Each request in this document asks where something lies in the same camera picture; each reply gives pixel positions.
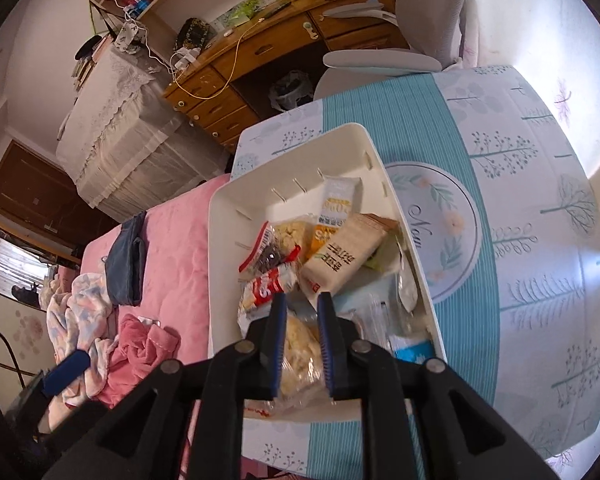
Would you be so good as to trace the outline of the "clear puffed snack bag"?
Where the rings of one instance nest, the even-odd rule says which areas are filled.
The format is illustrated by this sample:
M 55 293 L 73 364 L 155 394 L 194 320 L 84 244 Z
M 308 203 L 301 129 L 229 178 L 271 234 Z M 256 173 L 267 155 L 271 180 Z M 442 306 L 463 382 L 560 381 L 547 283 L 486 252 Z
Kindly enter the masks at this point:
M 321 346 L 309 326 L 287 309 L 282 378 L 272 401 L 246 402 L 253 416 L 272 418 L 307 408 L 324 396 L 324 367 Z

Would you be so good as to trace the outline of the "beige soda cracker packet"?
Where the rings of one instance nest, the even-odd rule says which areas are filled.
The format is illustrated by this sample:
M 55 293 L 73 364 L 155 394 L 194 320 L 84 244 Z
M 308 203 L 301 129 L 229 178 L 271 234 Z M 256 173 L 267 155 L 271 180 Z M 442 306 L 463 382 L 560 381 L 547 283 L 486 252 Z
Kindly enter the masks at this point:
M 351 214 L 341 229 L 305 263 L 298 282 L 314 308 L 321 292 L 335 295 L 400 222 L 377 214 Z

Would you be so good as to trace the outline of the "blue foil snack packet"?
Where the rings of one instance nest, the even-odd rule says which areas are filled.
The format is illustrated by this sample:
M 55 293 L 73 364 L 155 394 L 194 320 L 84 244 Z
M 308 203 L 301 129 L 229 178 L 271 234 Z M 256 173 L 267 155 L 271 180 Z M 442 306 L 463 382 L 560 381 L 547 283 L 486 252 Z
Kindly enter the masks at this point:
M 434 345 L 422 337 L 394 337 L 391 341 L 393 355 L 404 362 L 422 364 L 436 356 Z

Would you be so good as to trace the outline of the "dark dried fruit packet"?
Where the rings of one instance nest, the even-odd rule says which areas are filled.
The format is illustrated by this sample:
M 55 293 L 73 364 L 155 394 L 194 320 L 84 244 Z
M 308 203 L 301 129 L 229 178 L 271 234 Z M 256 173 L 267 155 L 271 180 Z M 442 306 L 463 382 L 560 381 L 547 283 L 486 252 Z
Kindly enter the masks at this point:
M 275 241 L 273 224 L 269 221 L 262 224 L 248 256 L 238 266 L 238 274 L 243 280 L 256 278 L 276 266 L 297 259 L 295 255 L 286 257 L 280 251 Z

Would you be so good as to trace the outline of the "orange oats bar packet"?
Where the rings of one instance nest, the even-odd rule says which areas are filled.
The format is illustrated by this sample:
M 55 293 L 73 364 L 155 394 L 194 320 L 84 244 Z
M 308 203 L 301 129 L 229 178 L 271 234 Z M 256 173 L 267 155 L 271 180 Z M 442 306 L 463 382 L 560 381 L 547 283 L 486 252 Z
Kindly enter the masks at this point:
M 337 233 L 352 212 L 360 210 L 362 180 L 350 177 L 326 177 L 317 220 L 302 257 L 307 263 Z

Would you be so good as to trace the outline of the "orange fried snack bag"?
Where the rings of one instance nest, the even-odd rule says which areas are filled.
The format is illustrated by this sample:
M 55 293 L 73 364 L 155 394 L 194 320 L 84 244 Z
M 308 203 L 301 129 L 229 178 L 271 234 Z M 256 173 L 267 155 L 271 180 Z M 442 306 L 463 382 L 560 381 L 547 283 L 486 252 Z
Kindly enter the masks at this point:
M 286 256 L 295 255 L 297 260 L 306 260 L 314 232 L 315 221 L 312 214 L 276 222 L 273 224 L 275 241 Z

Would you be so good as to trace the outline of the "pink white crumpled clothes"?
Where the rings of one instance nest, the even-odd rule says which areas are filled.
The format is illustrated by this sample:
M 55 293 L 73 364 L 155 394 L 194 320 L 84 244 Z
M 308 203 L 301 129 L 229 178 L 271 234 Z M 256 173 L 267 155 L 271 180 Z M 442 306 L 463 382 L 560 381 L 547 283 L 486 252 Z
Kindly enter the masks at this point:
M 180 337 L 157 321 L 120 313 L 101 273 L 81 274 L 68 292 L 49 294 L 46 326 L 56 362 L 76 350 L 85 351 L 91 360 L 86 371 L 50 402 L 52 429 L 87 400 L 114 408 L 155 367 L 174 358 L 180 345 Z

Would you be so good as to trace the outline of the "red white snack packet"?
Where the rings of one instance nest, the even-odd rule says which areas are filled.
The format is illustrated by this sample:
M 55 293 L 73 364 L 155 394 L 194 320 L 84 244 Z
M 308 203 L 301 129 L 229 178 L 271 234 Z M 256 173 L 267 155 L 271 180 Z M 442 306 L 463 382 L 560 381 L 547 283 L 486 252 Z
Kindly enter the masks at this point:
M 283 263 L 245 284 L 239 307 L 246 312 L 257 309 L 271 302 L 276 294 L 292 292 L 297 285 L 297 265 L 294 262 Z

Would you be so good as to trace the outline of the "green pastry packet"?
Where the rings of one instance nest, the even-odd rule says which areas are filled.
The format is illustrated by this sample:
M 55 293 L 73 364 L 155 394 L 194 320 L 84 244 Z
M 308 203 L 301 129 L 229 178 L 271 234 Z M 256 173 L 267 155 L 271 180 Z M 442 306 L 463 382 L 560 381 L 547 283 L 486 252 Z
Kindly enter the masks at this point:
M 363 264 L 364 268 L 386 274 L 402 266 L 404 237 L 401 233 L 388 234 Z

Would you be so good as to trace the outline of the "blue jeans on bed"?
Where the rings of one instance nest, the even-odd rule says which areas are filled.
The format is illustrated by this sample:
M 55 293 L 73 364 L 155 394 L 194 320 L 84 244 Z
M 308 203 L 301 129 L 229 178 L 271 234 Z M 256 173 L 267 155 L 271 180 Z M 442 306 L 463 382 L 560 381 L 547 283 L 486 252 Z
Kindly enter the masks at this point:
M 143 239 L 146 212 L 122 223 L 105 260 L 107 292 L 114 306 L 138 307 L 143 298 L 147 245 Z

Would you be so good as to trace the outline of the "white plastic storage bin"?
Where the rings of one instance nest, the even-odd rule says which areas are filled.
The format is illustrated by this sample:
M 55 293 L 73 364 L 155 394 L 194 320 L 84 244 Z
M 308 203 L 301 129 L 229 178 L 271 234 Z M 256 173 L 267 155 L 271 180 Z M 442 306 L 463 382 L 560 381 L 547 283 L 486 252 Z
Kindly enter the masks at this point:
M 405 214 L 375 145 L 347 124 L 230 180 L 211 200 L 210 348 L 219 351 L 264 318 L 276 292 L 289 321 L 282 379 L 247 417 L 268 422 L 358 418 L 329 399 L 318 343 L 323 292 L 360 335 L 414 360 L 444 356 L 437 315 Z

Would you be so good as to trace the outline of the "teal white patterned tablecloth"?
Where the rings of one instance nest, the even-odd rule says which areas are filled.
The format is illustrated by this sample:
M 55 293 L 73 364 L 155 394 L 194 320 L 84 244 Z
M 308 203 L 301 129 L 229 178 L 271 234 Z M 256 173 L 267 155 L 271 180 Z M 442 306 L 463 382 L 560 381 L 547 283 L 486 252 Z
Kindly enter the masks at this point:
M 528 81 L 389 79 L 246 129 L 235 176 L 348 122 L 386 165 L 451 366 L 564 478 L 600 454 L 600 212 Z

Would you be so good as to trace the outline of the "lace covered cabinet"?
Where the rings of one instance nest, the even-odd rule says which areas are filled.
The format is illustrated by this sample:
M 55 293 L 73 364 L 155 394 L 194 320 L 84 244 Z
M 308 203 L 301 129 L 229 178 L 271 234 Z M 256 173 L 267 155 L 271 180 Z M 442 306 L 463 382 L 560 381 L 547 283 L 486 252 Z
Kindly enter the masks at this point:
M 225 174 L 228 151 L 163 99 L 168 81 L 145 53 L 109 47 L 58 131 L 79 196 L 119 223 Z

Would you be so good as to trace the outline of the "wooden desk with drawers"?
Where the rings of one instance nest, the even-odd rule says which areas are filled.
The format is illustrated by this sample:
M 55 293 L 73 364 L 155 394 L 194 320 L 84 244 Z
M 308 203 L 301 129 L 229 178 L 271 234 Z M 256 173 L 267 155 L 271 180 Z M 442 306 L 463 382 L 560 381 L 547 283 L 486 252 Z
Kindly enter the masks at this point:
M 217 144 L 234 152 L 240 134 L 277 114 L 268 92 L 293 70 L 316 84 L 326 72 L 323 55 L 336 39 L 377 25 L 373 18 L 332 21 L 326 12 L 367 0 L 297 0 L 274 15 L 239 26 L 202 52 L 163 92 L 174 110 Z M 376 0 L 388 12 L 396 0 Z

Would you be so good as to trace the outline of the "grey office chair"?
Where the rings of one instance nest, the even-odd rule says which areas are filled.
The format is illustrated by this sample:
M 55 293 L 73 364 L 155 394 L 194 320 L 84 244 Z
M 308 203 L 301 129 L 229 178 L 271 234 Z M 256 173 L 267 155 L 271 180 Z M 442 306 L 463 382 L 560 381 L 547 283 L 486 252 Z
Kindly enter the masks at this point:
M 393 77 L 434 74 L 460 67 L 466 0 L 396 0 L 385 11 L 376 0 L 337 6 L 332 21 L 373 18 L 375 26 L 336 39 L 323 56 L 326 72 L 314 91 L 325 99 Z

